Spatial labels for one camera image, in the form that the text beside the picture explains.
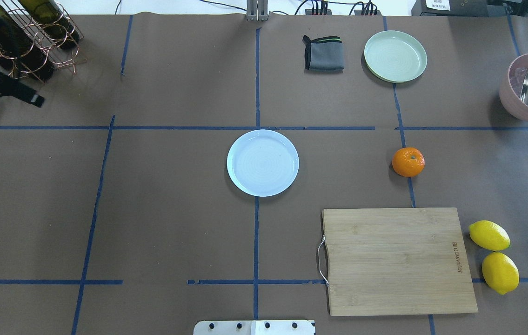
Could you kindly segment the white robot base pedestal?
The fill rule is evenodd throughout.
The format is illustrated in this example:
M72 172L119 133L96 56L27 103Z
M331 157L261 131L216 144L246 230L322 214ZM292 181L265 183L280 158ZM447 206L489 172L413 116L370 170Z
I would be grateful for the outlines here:
M234 320L196 323L194 335L315 335L310 320Z

